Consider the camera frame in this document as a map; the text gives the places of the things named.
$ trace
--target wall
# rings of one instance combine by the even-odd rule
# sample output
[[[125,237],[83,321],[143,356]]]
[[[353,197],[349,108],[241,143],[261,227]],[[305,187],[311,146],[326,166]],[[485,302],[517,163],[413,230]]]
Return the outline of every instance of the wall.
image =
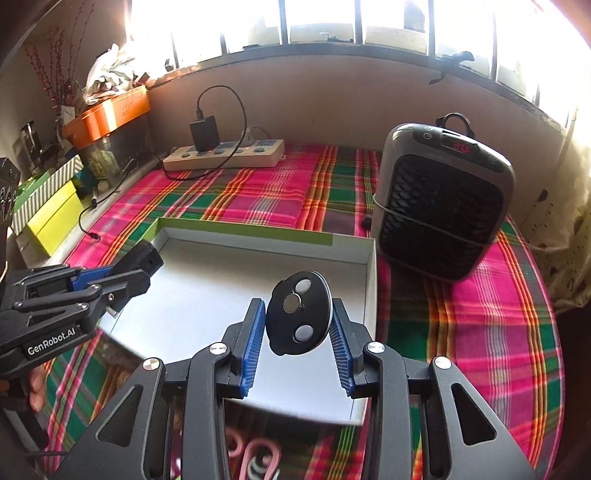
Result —
[[[195,72],[150,91],[150,123],[159,150],[192,143],[189,122],[199,93],[225,83],[241,96],[250,125],[274,138],[382,150],[388,132],[404,122],[432,124],[449,112],[471,120],[476,137],[512,164],[517,190],[510,213],[525,219],[556,168],[564,138],[511,101],[464,80],[390,60],[352,56],[289,56]],[[222,140],[240,136],[242,114],[223,89],[202,99]]]
[[[48,27],[72,24],[72,17],[79,9],[82,0],[62,0],[35,27],[31,35],[41,35]],[[87,0],[85,10],[74,32],[74,44],[77,48],[79,35],[86,20],[90,4]],[[111,47],[113,43],[125,43],[124,0],[97,1],[95,11],[88,23],[84,42],[74,79],[81,85],[86,83],[86,75],[98,55]],[[67,65],[69,48],[64,64]],[[33,120],[43,144],[55,137],[55,114],[52,104],[29,59],[21,48],[6,66],[0,77],[0,156],[9,157],[24,172],[30,174],[28,160],[22,150],[19,131],[23,125]]]

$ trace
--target plaid cloth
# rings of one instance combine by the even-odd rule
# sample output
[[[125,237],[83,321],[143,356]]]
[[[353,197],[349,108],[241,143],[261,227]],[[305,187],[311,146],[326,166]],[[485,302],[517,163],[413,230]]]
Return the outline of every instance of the plaid cloth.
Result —
[[[117,260],[155,218],[247,222],[367,235],[379,154],[321,145],[288,145],[276,168],[221,170],[195,182],[152,171],[94,225],[102,240],[83,239],[68,262],[95,267]],[[378,260],[378,331],[400,354],[454,360],[545,478],[556,454],[564,409],[564,371],[556,323],[538,270],[508,219],[473,275],[448,285]],[[105,335],[48,365],[50,450],[68,449],[116,388],[122,367],[100,352]],[[420,429],[413,419],[414,478],[421,477]],[[228,425],[282,446],[281,478],[357,479],[366,426],[295,421],[238,404]],[[46,460],[49,471],[60,459]]]

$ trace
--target black charger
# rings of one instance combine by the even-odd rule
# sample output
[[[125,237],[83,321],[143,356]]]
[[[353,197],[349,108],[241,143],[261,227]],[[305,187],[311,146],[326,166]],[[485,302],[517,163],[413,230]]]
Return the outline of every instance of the black charger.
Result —
[[[216,118],[213,115],[203,117],[203,111],[197,107],[197,121],[190,123],[193,143],[198,152],[213,150],[220,144]]]

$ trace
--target striped box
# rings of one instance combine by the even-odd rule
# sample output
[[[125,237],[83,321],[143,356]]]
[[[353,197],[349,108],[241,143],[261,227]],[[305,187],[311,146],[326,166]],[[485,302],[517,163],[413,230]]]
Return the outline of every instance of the striped box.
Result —
[[[39,209],[48,201],[55,192],[62,188],[74,175],[84,168],[79,155],[73,157],[62,168],[57,170],[49,179],[41,185],[27,199],[27,201],[14,212],[12,230],[19,235],[28,221],[33,218]]]

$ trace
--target yellow box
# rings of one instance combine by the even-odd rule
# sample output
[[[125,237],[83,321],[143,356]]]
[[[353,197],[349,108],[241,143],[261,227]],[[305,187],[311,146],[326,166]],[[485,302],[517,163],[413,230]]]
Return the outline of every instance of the yellow box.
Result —
[[[51,256],[77,225],[81,211],[82,204],[70,180],[45,202],[22,232]]]

